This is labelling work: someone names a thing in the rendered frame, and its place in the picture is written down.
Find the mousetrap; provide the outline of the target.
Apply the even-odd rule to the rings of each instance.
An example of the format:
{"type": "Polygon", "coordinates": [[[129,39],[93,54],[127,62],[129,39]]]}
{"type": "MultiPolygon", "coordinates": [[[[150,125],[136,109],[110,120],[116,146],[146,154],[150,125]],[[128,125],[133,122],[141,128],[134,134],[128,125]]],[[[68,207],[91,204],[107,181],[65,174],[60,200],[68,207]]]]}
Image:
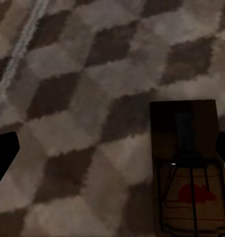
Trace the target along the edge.
{"type": "Polygon", "coordinates": [[[156,237],[225,237],[215,99],[150,102],[156,237]]]}

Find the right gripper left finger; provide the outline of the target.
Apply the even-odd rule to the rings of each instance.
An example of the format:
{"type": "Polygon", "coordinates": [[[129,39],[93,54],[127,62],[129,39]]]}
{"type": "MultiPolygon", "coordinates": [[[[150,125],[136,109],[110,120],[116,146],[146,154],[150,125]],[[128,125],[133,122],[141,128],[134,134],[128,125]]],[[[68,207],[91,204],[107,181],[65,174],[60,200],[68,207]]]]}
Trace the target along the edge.
{"type": "Polygon", "coordinates": [[[0,135],[0,181],[20,150],[15,131],[0,135]]]}

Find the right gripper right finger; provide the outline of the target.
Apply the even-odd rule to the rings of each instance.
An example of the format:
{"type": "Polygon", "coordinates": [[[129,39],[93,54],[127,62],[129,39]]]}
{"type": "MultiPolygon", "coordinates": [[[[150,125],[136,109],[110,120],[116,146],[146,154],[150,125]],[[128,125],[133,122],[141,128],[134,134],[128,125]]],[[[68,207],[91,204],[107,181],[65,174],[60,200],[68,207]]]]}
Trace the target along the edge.
{"type": "Polygon", "coordinates": [[[216,140],[215,149],[225,162],[225,132],[220,131],[216,140]]]}

